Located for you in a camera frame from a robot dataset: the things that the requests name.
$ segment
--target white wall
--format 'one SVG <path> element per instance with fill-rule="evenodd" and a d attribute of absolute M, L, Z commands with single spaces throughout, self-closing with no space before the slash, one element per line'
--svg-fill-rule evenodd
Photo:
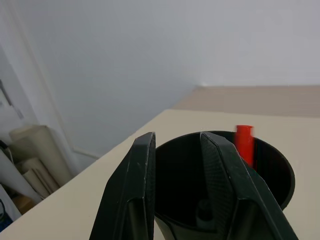
<path fill-rule="evenodd" d="M 19 82 L 19 79 L 8 61 L 0 45 L 0 80 L 7 92 L 13 106 L 22 113 L 23 121 L 28 124 L 37 124 L 33 108 Z"/>
<path fill-rule="evenodd" d="M 12 0 L 74 145 L 102 155 L 194 85 L 320 83 L 316 0 Z"/>

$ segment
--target red marker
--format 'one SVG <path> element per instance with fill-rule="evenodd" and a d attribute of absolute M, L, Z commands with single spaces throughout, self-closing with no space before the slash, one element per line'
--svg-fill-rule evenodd
<path fill-rule="evenodd" d="M 254 137 L 251 135 L 253 126 L 237 125 L 235 147 L 246 163 L 254 167 Z"/>

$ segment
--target black cup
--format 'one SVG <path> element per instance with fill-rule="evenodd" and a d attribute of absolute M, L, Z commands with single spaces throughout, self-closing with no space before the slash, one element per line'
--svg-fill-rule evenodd
<path fill-rule="evenodd" d="M 234 143 L 235 133 L 211 131 Z M 295 175 L 288 160 L 270 144 L 254 139 L 257 173 L 283 210 L 295 190 Z M 196 226 L 195 212 L 207 199 L 200 133 L 166 142 L 156 149 L 155 219 L 166 240 L 216 239 L 214 231 Z"/>

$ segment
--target beige table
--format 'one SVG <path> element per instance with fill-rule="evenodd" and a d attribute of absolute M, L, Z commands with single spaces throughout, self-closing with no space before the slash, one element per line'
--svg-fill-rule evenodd
<path fill-rule="evenodd" d="M 199 89 L 175 108 L 186 109 L 185 103 L 194 108 L 200 96 L 217 89 Z M 63 186 L 57 192 L 27 212 L 2 233 L 1 240 L 88 240 L 96 217 L 105 185 L 120 161 L 124 158 L 134 139 L 146 132 L 156 133 L 156 145 L 159 146 L 178 136 L 206 130 L 233 131 L 235 125 L 253 125 L 254 135 L 278 148 L 289 160 L 296 176 L 293 198 L 284 213 L 301 240 L 318 239 L 320 235 L 320 118 L 316 115 L 305 116 L 305 110 L 299 116 L 286 114 L 262 115 L 261 112 L 238 114 L 214 112 L 212 106 L 199 110 L 165 110 L 135 134 L 116 146 L 101 159 Z M 155 226 L 154 239 L 163 240 Z"/>

